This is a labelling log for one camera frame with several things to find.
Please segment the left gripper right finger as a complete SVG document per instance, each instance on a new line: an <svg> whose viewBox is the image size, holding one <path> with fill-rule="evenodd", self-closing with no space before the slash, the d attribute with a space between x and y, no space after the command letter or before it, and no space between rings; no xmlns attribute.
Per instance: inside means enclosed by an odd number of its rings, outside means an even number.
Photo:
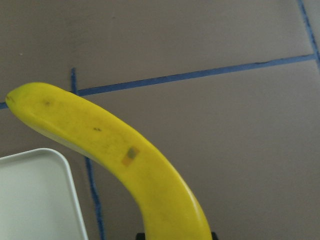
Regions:
<svg viewBox="0 0 320 240"><path fill-rule="evenodd" d="M218 240L218 236L215 232L211 232L212 240Z"/></svg>

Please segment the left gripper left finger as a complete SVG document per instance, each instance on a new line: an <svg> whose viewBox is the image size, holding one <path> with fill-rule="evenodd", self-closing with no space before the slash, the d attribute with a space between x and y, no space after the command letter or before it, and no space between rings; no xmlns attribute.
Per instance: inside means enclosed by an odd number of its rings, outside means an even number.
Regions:
<svg viewBox="0 0 320 240"><path fill-rule="evenodd" d="M136 240L146 240L146 235L144 232L139 232L136 234Z"/></svg>

